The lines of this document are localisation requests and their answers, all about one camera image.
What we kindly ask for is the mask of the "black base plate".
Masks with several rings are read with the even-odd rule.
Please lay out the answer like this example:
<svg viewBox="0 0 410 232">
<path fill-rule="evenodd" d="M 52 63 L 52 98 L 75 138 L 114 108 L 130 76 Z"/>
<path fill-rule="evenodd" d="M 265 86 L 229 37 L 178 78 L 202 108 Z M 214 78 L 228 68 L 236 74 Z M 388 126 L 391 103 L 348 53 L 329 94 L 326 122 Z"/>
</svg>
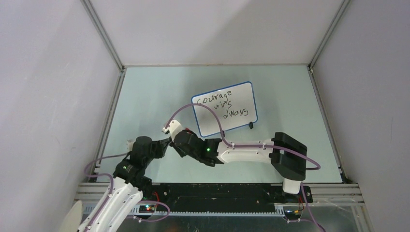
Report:
<svg viewBox="0 0 410 232">
<path fill-rule="evenodd" d="M 135 213 L 276 213 L 280 204 L 312 203 L 312 193 L 304 186 L 298 194 L 283 192 L 279 184 L 269 183 L 160 183 L 152 184 L 147 200 L 158 200 L 160 205 L 143 204 L 132 210 Z"/>
</svg>

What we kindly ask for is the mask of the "aluminium frame rail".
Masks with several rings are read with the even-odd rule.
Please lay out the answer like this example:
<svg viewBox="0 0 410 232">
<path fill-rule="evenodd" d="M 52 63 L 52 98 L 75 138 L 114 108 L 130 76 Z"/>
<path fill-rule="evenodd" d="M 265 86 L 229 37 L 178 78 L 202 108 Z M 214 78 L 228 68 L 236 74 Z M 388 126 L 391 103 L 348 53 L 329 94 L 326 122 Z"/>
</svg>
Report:
<svg viewBox="0 0 410 232">
<path fill-rule="evenodd" d="M 131 205 L 128 215 L 153 216 L 283 216 L 300 215 L 311 208 L 329 206 L 344 209 L 365 204 L 358 184 L 304 184 L 297 195 L 269 183 L 154 183 L 144 200 L 168 205 Z"/>
</svg>

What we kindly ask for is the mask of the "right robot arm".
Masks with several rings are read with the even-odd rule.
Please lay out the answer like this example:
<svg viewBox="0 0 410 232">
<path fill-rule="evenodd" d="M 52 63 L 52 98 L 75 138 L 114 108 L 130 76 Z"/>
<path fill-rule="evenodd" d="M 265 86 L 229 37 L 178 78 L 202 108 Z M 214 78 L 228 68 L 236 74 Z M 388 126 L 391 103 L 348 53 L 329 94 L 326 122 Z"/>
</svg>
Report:
<svg viewBox="0 0 410 232">
<path fill-rule="evenodd" d="M 307 147 L 283 133 L 255 145 L 227 145 L 222 139 L 201 139 L 184 129 L 171 133 L 171 147 L 181 156 L 189 156 L 214 167 L 217 164 L 246 161 L 271 164 L 282 176 L 282 198 L 294 202 L 301 195 L 300 185 L 306 178 Z"/>
</svg>

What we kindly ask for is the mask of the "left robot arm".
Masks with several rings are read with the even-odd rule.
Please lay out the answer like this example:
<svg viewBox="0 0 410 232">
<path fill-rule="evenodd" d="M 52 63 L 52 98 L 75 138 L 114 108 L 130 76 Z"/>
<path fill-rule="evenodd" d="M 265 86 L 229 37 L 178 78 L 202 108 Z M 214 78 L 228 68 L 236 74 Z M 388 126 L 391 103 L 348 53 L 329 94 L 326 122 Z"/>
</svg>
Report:
<svg viewBox="0 0 410 232">
<path fill-rule="evenodd" d="M 128 152 L 108 175 L 110 184 L 90 215 L 79 225 L 80 232 L 115 232 L 131 210 L 153 195 L 152 180 L 145 176 L 154 159 L 164 157 L 171 138 L 153 141 L 140 136 L 127 143 Z"/>
</svg>

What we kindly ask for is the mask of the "blue framed whiteboard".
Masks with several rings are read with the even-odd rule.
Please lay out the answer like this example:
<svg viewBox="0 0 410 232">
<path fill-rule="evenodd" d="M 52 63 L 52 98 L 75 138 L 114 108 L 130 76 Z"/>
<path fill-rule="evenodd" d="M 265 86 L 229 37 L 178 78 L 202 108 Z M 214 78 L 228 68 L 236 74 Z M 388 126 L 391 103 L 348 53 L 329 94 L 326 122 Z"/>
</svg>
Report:
<svg viewBox="0 0 410 232">
<path fill-rule="evenodd" d="M 202 137 L 233 130 L 258 121 L 258 113 L 250 81 L 194 95 L 191 102 L 204 107 L 193 106 L 194 115 Z"/>
</svg>

